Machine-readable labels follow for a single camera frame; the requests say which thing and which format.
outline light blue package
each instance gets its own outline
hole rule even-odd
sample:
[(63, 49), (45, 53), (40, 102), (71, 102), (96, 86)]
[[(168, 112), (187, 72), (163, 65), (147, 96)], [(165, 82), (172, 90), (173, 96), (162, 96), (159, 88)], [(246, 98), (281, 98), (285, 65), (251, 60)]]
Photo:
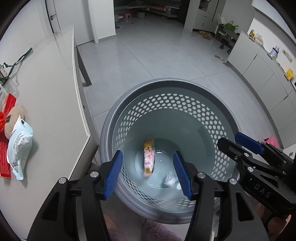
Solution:
[(32, 147), (33, 129), (19, 118), (13, 127), (7, 148), (7, 162), (17, 180), (24, 179), (24, 167)]

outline red box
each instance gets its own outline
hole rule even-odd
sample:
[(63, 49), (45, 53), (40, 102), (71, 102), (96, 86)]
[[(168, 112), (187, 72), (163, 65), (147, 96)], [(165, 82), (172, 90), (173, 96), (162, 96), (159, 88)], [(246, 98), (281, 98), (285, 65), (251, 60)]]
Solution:
[[(10, 110), (15, 106), (16, 98), (12, 94), (8, 94), (2, 104), (2, 112), (4, 120), (6, 119)], [(5, 137), (4, 132), (0, 134), (0, 177), (11, 178), (10, 165), (7, 162), (7, 148), (9, 140)]]

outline basket rim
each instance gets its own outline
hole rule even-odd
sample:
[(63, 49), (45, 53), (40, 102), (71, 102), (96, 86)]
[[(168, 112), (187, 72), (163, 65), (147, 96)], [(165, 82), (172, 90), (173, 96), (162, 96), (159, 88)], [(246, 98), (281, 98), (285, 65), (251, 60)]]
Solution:
[[(215, 100), (217, 104), (219, 104), (224, 109), (223, 113), (228, 115), (228, 121), (229, 121), (229, 118), (232, 119), (230, 121), (232, 122), (231, 128), (233, 133), (239, 132), (241, 130), (236, 117), (234, 116), (233, 112), (229, 109), (229, 107), (226, 105), (226, 103), (222, 99), (217, 97), (212, 91), (208, 90), (207, 88), (191, 81), (176, 79), (176, 78), (161, 78), (161, 79), (149, 80), (125, 92), (109, 110), (109, 113), (105, 119), (102, 132), (101, 132), (100, 156), (101, 156), (102, 163), (112, 160), (113, 132), (114, 132), (116, 122), (120, 117), (122, 111), (125, 109), (125, 107), (139, 95), (149, 90), (156, 89), (154, 88), (156, 85), (160, 85), (157, 88), (168, 87), (168, 86), (172, 87), (170, 85), (166, 85), (168, 82), (170, 82), (171, 84), (172, 83), (175, 84), (176, 85), (175, 87), (187, 89), (190, 91), (192, 91), (193, 86), (194, 88), (205, 90), (206, 92), (204, 92), (204, 94), (210, 95), (213, 98), (213, 100)], [(231, 178), (235, 178), (237, 180), (239, 179), (239, 172), (236, 168), (234, 168)], [(131, 196), (129, 195), (130, 191), (125, 187), (125, 185), (120, 179), (117, 180), (115, 193), (121, 199), (121, 201), (125, 205), (127, 205), (130, 209), (132, 209), (136, 213), (152, 221), (166, 223), (166, 224), (185, 224), (185, 223), (190, 223), (191, 221), (193, 211), (178, 213), (178, 215), (176, 215), (176, 213), (170, 213), (170, 212), (165, 212), (160, 210), (157, 210), (157, 213), (151, 212), (150, 210), (148, 210), (148, 208), (147, 209), (143, 208), (143, 205), (142, 205), (143, 203), (140, 200), (136, 198), (131, 198)], [(218, 210), (218, 209), (219, 209), (219, 199), (216, 199), (215, 210)]]

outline gray plastic basket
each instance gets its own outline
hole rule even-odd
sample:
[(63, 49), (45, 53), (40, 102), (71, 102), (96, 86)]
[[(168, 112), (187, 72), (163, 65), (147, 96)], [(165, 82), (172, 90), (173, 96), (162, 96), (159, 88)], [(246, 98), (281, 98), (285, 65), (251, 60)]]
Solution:
[[(219, 138), (234, 141), (237, 132), (233, 115), (210, 91), (185, 80), (152, 80), (129, 90), (109, 111), (101, 134), (101, 160), (110, 161), (118, 149), (123, 152), (115, 192), (132, 210), (161, 223), (189, 223), (195, 202), (183, 195), (178, 181), (163, 185), (169, 171), (176, 176), (174, 151), (215, 180), (237, 179), (235, 162), (217, 148)], [(143, 178), (143, 142), (152, 138), (154, 171)]]

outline purple fuzzy fabric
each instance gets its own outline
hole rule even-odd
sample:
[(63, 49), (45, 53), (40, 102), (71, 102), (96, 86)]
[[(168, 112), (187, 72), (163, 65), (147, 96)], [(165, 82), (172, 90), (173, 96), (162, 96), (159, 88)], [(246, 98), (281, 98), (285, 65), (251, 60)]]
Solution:
[(121, 232), (115, 229), (108, 229), (111, 241), (126, 241), (125, 237)]
[(174, 232), (160, 223), (147, 220), (143, 226), (145, 241), (182, 241)]

